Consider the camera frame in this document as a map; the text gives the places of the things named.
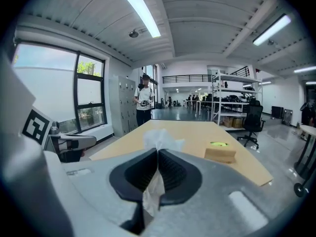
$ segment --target metal shelving unit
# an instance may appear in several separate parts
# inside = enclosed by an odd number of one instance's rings
[[[252,90],[246,90],[243,88],[224,88],[221,86],[216,86],[215,84],[219,83],[221,84],[221,81],[237,81],[237,82],[243,82],[246,84],[251,84],[253,88],[255,88],[255,91]],[[220,120],[222,116],[228,116],[228,117],[246,117],[246,113],[238,111],[239,108],[233,108],[231,107],[229,110],[231,112],[223,112],[223,109],[225,107],[222,107],[222,104],[227,105],[248,105],[249,103],[234,103],[234,102],[222,102],[222,92],[235,92],[235,93],[245,93],[248,95],[254,95],[256,96],[256,99],[258,99],[259,94],[261,95],[261,103],[263,101],[263,89],[262,85],[259,85],[259,83],[262,82],[261,80],[249,78],[249,77],[241,77],[241,76],[235,76],[235,75],[226,75],[223,73],[220,73],[220,70],[218,70],[218,73],[212,77],[212,112],[211,112],[211,121],[214,120],[214,118],[217,117],[217,124],[220,124]],[[219,101],[215,102],[213,101],[214,95],[219,97]],[[214,112],[215,105],[218,104],[218,112]],[[243,128],[233,128],[233,127],[225,127],[221,125],[223,129],[226,131],[233,131],[233,130],[243,130]]]

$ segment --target sky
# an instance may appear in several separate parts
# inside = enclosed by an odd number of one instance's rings
[[[49,47],[19,44],[16,52],[18,60],[14,67],[39,67],[74,70],[76,62],[76,54],[69,53],[59,49]],[[96,63],[95,72],[101,73],[102,63],[84,56],[80,56],[79,62],[94,62]]]

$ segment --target wheel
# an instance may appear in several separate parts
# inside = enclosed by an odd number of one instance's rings
[[[305,193],[304,186],[301,185],[300,183],[294,184],[294,192],[296,196],[301,198],[302,196],[304,196],[304,193]]]

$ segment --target railing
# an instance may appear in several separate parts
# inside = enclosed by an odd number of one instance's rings
[[[163,83],[171,82],[193,82],[193,81],[212,81],[212,75],[181,75],[162,77]]]
[[[231,75],[240,76],[240,77],[249,77],[250,76],[249,68],[247,66],[243,67],[242,69],[239,69],[239,70],[231,73]]]

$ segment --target gray locker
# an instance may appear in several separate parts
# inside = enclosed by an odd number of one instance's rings
[[[109,79],[109,99],[115,136],[124,136],[136,129],[136,103],[132,101],[135,82],[123,77]]]

